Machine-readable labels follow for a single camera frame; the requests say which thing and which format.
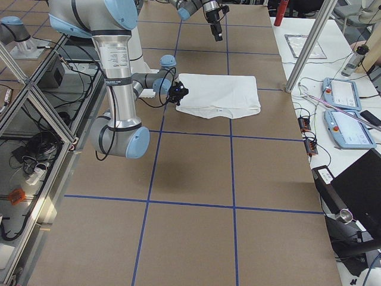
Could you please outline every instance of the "black cable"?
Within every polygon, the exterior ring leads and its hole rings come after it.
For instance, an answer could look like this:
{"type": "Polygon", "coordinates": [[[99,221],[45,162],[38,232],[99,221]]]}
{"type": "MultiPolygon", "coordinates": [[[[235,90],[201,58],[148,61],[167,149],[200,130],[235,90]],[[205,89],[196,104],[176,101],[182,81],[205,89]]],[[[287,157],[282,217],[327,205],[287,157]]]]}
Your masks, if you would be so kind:
{"type": "Polygon", "coordinates": [[[44,131],[49,130],[48,127],[45,127],[44,125],[40,124],[40,122],[39,122],[38,120],[34,119],[34,118],[30,115],[30,113],[29,113],[29,111],[28,111],[28,109],[27,109],[26,106],[22,106],[22,107],[21,107],[21,110],[23,110],[24,113],[26,114],[26,116],[29,117],[29,118],[34,122],[34,124],[37,126],[37,128],[38,128],[39,130],[44,130],[44,131]]]}
{"type": "Polygon", "coordinates": [[[115,139],[115,134],[116,134],[116,129],[117,129],[117,115],[116,115],[116,112],[117,112],[117,106],[116,106],[116,97],[115,97],[115,93],[114,93],[113,87],[112,87],[112,86],[109,86],[109,89],[110,89],[111,97],[113,98],[113,107],[114,107],[114,129],[113,129],[113,137],[111,138],[110,146],[108,147],[108,150],[107,150],[107,152],[106,152],[106,154],[104,155],[103,158],[99,158],[99,157],[98,157],[98,152],[95,150],[95,157],[96,157],[96,159],[99,160],[99,161],[104,161],[104,160],[108,157],[108,155],[109,155],[109,153],[110,153],[110,151],[111,151],[111,149],[112,149],[112,147],[113,147],[113,144],[114,144],[114,139],[115,139]]]}
{"type": "Polygon", "coordinates": [[[305,117],[305,118],[308,117],[308,119],[310,119],[310,117],[311,117],[311,113],[307,109],[305,109],[303,107],[294,108],[294,110],[300,110],[300,113],[299,113],[300,117],[305,117]],[[302,110],[307,111],[308,115],[307,116],[301,116],[302,115],[302,110]]]}
{"type": "Polygon", "coordinates": [[[304,79],[313,80],[314,82],[323,82],[322,80],[312,79],[312,78],[310,78],[310,77],[306,77],[306,76],[300,78],[299,82],[301,82],[301,81],[304,80],[304,79]]]}
{"type": "MultiPolygon", "coordinates": [[[[35,39],[37,39],[37,40],[40,40],[40,41],[47,41],[47,42],[50,42],[50,43],[54,43],[54,44],[56,44],[60,49],[62,49],[64,52],[65,52],[65,54],[66,54],[66,56],[69,58],[69,60],[70,61],[73,61],[73,59],[70,57],[70,55],[68,54],[68,52],[62,47],[62,45],[61,44],[59,44],[59,43],[57,43],[57,42],[54,42],[54,41],[51,41],[51,40],[45,40],[45,39],[40,39],[40,38],[37,38],[37,37],[33,37],[33,38],[35,38],[35,39]]],[[[82,96],[84,96],[85,94],[87,94],[87,96],[89,95],[89,93],[90,93],[90,90],[92,90],[93,89],[93,78],[92,78],[92,76],[91,75],[89,75],[89,74],[87,74],[87,73],[83,73],[83,72],[81,72],[81,71],[79,71],[78,69],[74,69],[73,67],[68,67],[68,68],[70,68],[70,70],[72,70],[73,72],[76,72],[76,73],[78,73],[79,74],[79,78],[80,78],[80,80],[81,80],[81,82],[82,82],[82,86],[83,86],[83,92],[82,92],[82,94],[81,94],[81,97],[82,96]],[[88,76],[89,78],[90,78],[90,87],[87,89],[87,91],[86,91],[86,88],[85,88],[85,83],[84,83],[84,81],[83,81],[83,79],[82,79],[82,77],[81,77],[81,74],[83,74],[83,75],[85,75],[85,76],[88,76]]]]}
{"type": "Polygon", "coordinates": [[[152,107],[152,108],[161,108],[161,107],[167,105],[168,102],[169,102],[169,101],[168,101],[168,98],[166,98],[165,102],[162,102],[162,100],[161,100],[161,96],[160,96],[160,91],[161,91],[161,88],[163,87],[164,79],[167,77],[167,75],[168,75],[169,73],[172,74],[172,82],[171,82],[171,86],[173,86],[173,82],[174,82],[174,80],[175,80],[174,77],[175,77],[175,75],[176,75],[176,67],[172,67],[172,68],[168,69],[168,70],[167,70],[167,73],[166,73],[166,74],[164,75],[164,77],[163,77],[163,80],[161,81],[160,88],[159,88],[159,100],[160,100],[161,105],[159,105],[159,106],[150,105],[148,102],[146,102],[145,100],[143,100],[143,98],[140,98],[140,97],[139,97],[139,99],[140,99],[141,101],[143,101],[146,105],[148,105],[149,107],[152,107]]]}
{"type": "Polygon", "coordinates": [[[161,108],[161,107],[165,106],[165,104],[161,104],[161,105],[159,105],[159,106],[153,106],[153,105],[150,105],[148,102],[146,102],[143,98],[140,98],[140,97],[139,97],[139,99],[140,99],[141,101],[143,101],[146,105],[148,105],[149,107],[152,107],[152,108],[161,108]]]}
{"type": "Polygon", "coordinates": [[[366,100],[367,98],[373,98],[373,97],[379,97],[379,96],[380,96],[379,94],[376,94],[376,95],[372,95],[370,97],[359,97],[359,99],[366,100]]]}
{"type": "Polygon", "coordinates": [[[329,156],[329,162],[327,164],[327,167],[329,167],[329,165],[331,165],[331,162],[332,162],[332,157],[331,157],[331,154],[329,154],[329,152],[327,151],[327,149],[325,149],[323,146],[319,145],[318,143],[316,143],[316,145],[318,145],[321,149],[323,149],[325,152],[327,152],[328,156],[329,156]]]}
{"type": "MultiPolygon", "coordinates": [[[[52,134],[53,134],[53,136],[57,139],[56,154],[55,154],[55,156],[54,156],[53,159],[51,159],[51,160],[45,160],[45,161],[53,161],[53,164],[54,164],[54,162],[55,162],[56,159],[58,158],[58,155],[60,154],[62,148],[61,148],[61,145],[60,145],[60,140],[58,139],[58,137],[56,136],[56,134],[54,134],[54,133],[52,133],[52,134]]],[[[38,200],[38,198],[40,197],[42,191],[43,191],[43,186],[41,186],[39,192],[38,192],[36,195],[34,195],[33,200],[32,200],[32,202],[31,202],[30,205],[29,205],[29,210],[28,210],[28,212],[24,215],[23,224],[22,224],[20,230],[19,230],[18,232],[15,232],[15,235],[14,235],[13,237],[9,237],[9,236],[8,236],[8,234],[9,234],[10,232],[9,232],[9,231],[8,231],[8,232],[5,231],[5,227],[4,227],[4,218],[2,219],[2,221],[1,221],[1,223],[0,223],[0,235],[1,235],[1,238],[2,238],[4,241],[14,241],[14,240],[16,240],[16,239],[17,239],[17,238],[24,232],[25,227],[26,227],[27,222],[28,222],[28,219],[29,219],[30,215],[32,214],[32,211],[33,211],[33,209],[34,209],[34,207],[35,207],[35,205],[36,205],[36,203],[37,203],[37,200],[38,200]]]]}
{"type": "MultiPolygon", "coordinates": [[[[335,61],[322,61],[322,62],[317,62],[317,61],[307,61],[306,64],[334,64],[335,62],[337,61],[340,61],[340,60],[344,60],[348,58],[348,56],[346,57],[343,57],[343,58],[339,58],[335,61]]],[[[296,63],[292,63],[292,62],[288,62],[288,63],[282,63],[282,64],[296,64],[296,63]]]]}
{"type": "Polygon", "coordinates": [[[0,85],[1,85],[1,86],[5,86],[6,88],[9,88],[9,89],[12,89],[12,90],[13,90],[13,88],[11,88],[11,87],[8,86],[8,85],[3,85],[3,84],[1,84],[1,83],[0,83],[0,85]]]}
{"type": "Polygon", "coordinates": [[[42,92],[46,92],[47,94],[50,94],[52,97],[55,97],[56,99],[60,100],[60,101],[63,101],[63,102],[66,102],[66,103],[76,103],[78,102],[78,100],[81,99],[82,95],[76,99],[76,100],[73,100],[73,101],[68,101],[68,100],[64,100],[62,98],[60,98],[59,96],[55,95],[53,92],[50,92],[50,91],[42,91],[42,92]]]}

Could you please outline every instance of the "wire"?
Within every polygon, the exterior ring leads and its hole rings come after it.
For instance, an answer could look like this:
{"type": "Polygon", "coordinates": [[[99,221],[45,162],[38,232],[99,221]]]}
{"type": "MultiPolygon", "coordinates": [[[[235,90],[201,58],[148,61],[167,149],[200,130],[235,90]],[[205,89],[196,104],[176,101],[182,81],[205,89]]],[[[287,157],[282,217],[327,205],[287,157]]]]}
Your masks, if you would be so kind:
{"type": "MultiPolygon", "coordinates": [[[[322,62],[317,62],[317,61],[307,61],[306,64],[334,64],[340,60],[345,60],[348,56],[346,57],[343,57],[343,58],[339,58],[335,61],[322,61],[322,62]]],[[[296,64],[296,63],[293,63],[293,62],[288,62],[288,63],[282,63],[282,64],[296,64]]]]}
{"type": "Polygon", "coordinates": [[[298,103],[298,102],[293,101],[292,103],[298,104],[300,107],[302,107],[302,105],[300,103],[298,103]]]}
{"type": "Polygon", "coordinates": [[[300,113],[299,113],[299,117],[307,117],[308,119],[310,119],[311,117],[311,113],[308,111],[308,109],[305,109],[303,107],[298,107],[298,108],[294,108],[294,110],[300,110],[300,113]],[[301,116],[302,115],[302,110],[306,111],[308,113],[307,116],[301,116]]]}
{"type": "Polygon", "coordinates": [[[367,275],[365,276],[365,279],[364,279],[364,282],[363,282],[363,286],[365,286],[365,284],[366,284],[366,282],[367,282],[367,280],[368,280],[370,271],[373,269],[374,265],[376,264],[376,260],[377,260],[377,259],[381,259],[381,253],[379,253],[379,255],[377,255],[377,256],[374,258],[373,262],[372,262],[371,265],[369,266],[369,270],[368,270],[368,272],[367,272],[367,275]]]}
{"type": "Polygon", "coordinates": [[[368,98],[379,97],[379,96],[380,96],[379,94],[376,94],[376,95],[372,95],[372,96],[370,96],[370,97],[359,97],[359,99],[361,99],[361,100],[366,100],[366,99],[368,99],[368,98]]]}
{"type": "MultiPolygon", "coordinates": [[[[172,82],[171,82],[171,86],[173,86],[173,82],[174,82],[174,80],[175,80],[174,77],[176,76],[176,68],[175,68],[175,67],[172,67],[172,68],[168,69],[168,70],[167,70],[167,73],[164,75],[163,79],[165,79],[169,73],[172,74],[172,82]]],[[[160,91],[161,91],[161,88],[163,87],[163,83],[164,83],[164,80],[161,81],[160,88],[159,88],[159,100],[160,100],[161,105],[159,105],[159,106],[150,105],[150,104],[149,104],[148,102],[146,102],[143,98],[140,98],[140,97],[139,97],[139,99],[140,99],[141,101],[143,101],[146,105],[148,105],[149,107],[152,107],[152,108],[161,108],[161,107],[167,105],[168,102],[169,102],[169,101],[168,101],[168,98],[166,98],[166,101],[165,101],[165,102],[162,102],[162,100],[161,100],[161,96],[160,96],[160,91]]]]}
{"type": "Polygon", "coordinates": [[[301,82],[301,81],[304,80],[304,79],[313,80],[314,82],[323,82],[322,80],[312,79],[312,78],[310,78],[310,77],[306,77],[306,76],[300,78],[299,82],[301,82]]]}
{"type": "Polygon", "coordinates": [[[13,88],[11,88],[11,87],[10,87],[10,86],[8,86],[8,85],[3,85],[3,84],[1,84],[1,83],[0,83],[0,85],[1,85],[1,86],[5,86],[6,88],[10,88],[10,89],[12,89],[12,90],[13,90],[13,88]]]}
{"type": "Polygon", "coordinates": [[[42,125],[38,120],[34,119],[34,118],[30,115],[30,113],[29,113],[29,111],[28,111],[28,109],[27,109],[26,106],[22,106],[22,107],[21,107],[21,110],[23,110],[24,113],[26,114],[26,116],[29,117],[29,118],[35,123],[35,125],[37,126],[37,128],[38,128],[39,130],[44,130],[44,131],[49,130],[48,127],[45,127],[45,126],[42,125]]]}
{"type": "MultiPolygon", "coordinates": [[[[73,62],[73,59],[70,57],[69,53],[62,47],[61,44],[59,44],[59,43],[57,43],[57,42],[54,42],[54,41],[51,41],[51,40],[40,39],[40,38],[37,38],[37,37],[33,37],[33,38],[35,38],[35,39],[37,39],[37,40],[40,40],[40,41],[47,41],[47,42],[56,44],[60,49],[62,49],[62,50],[64,51],[64,53],[65,53],[66,56],[69,58],[69,60],[73,62]]],[[[58,54],[59,57],[63,58],[63,57],[60,55],[60,53],[58,53],[58,51],[57,51],[56,49],[53,49],[53,51],[55,51],[55,52],[58,54]]],[[[80,80],[81,80],[81,82],[82,82],[83,92],[82,92],[81,96],[80,96],[76,101],[73,101],[72,103],[79,102],[79,101],[80,101],[80,98],[83,97],[83,96],[85,96],[85,95],[86,95],[86,96],[83,98],[83,100],[86,99],[87,96],[89,96],[90,91],[92,91],[92,89],[93,89],[93,78],[92,78],[92,76],[89,75],[89,74],[87,74],[87,73],[83,73],[83,72],[79,71],[78,68],[77,68],[77,66],[76,66],[76,64],[74,64],[74,66],[76,67],[76,69],[74,69],[74,68],[73,68],[72,66],[70,66],[70,65],[68,66],[68,68],[69,68],[70,70],[72,70],[73,72],[78,73],[79,78],[80,78],[80,80]],[[85,75],[85,76],[88,76],[88,77],[90,78],[90,85],[89,85],[89,88],[88,88],[87,90],[86,90],[86,88],[85,88],[85,83],[84,83],[84,81],[83,81],[83,79],[82,79],[82,77],[81,77],[81,74],[83,74],[83,75],[85,75]]],[[[54,107],[54,108],[60,108],[60,107],[62,107],[62,106],[64,106],[64,105],[66,105],[66,104],[58,105],[58,106],[56,106],[56,107],[54,107]]]]}
{"type": "Polygon", "coordinates": [[[106,160],[106,158],[108,157],[108,155],[110,154],[110,151],[113,147],[113,144],[114,144],[114,140],[115,140],[115,134],[116,134],[116,129],[117,129],[117,115],[116,115],[116,112],[117,112],[117,107],[116,107],[116,97],[115,97],[115,94],[114,94],[114,90],[113,90],[113,87],[112,86],[109,86],[109,89],[110,89],[110,93],[111,93],[111,97],[113,98],[113,107],[114,107],[114,129],[113,129],[113,137],[111,138],[111,143],[110,143],[110,146],[108,147],[108,150],[106,152],[106,154],[104,155],[103,158],[99,158],[98,157],[98,152],[95,150],[95,157],[98,161],[104,161],[106,160]]]}
{"type": "Polygon", "coordinates": [[[81,99],[81,97],[83,96],[83,95],[81,95],[81,96],[80,96],[78,99],[76,99],[76,100],[68,101],[68,100],[64,100],[64,99],[60,98],[59,96],[55,95],[53,92],[50,92],[50,91],[42,91],[42,92],[46,92],[47,94],[50,94],[51,96],[55,97],[56,99],[58,99],[58,100],[60,100],[60,101],[63,101],[63,102],[65,102],[65,103],[68,103],[68,104],[78,102],[78,101],[81,99]]]}
{"type": "Polygon", "coordinates": [[[316,145],[318,145],[321,149],[323,149],[325,152],[327,152],[328,156],[329,156],[329,162],[327,164],[327,167],[329,167],[329,165],[331,165],[331,162],[332,162],[332,157],[331,157],[331,154],[329,154],[329,152],[327,151],[327,149],[325,149],[323,146],[321,146],[320,144],[316,143],[316,145]]]}

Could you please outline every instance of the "chair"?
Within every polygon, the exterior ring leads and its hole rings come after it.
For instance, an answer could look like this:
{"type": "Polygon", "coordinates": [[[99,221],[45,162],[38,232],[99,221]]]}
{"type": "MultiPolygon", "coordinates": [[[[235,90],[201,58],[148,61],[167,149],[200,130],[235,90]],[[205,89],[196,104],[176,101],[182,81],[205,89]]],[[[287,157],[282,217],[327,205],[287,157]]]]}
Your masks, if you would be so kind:
{"type": "Polygon", "coordinates": [[[345,33],[345,29],[347,26],[352,26],[356,28],[366,28],[372,26],[372,30],[374,28],[374,23],[364,23],[360,21],[358,16],[362,13],[363,9],[367,7],[366,0],[362,0],[361,4],[352,4],[346,6],[340,6],[333,9],[335,16],[337,16],[338,22],[343,25],[342,33],[345,33]]]}

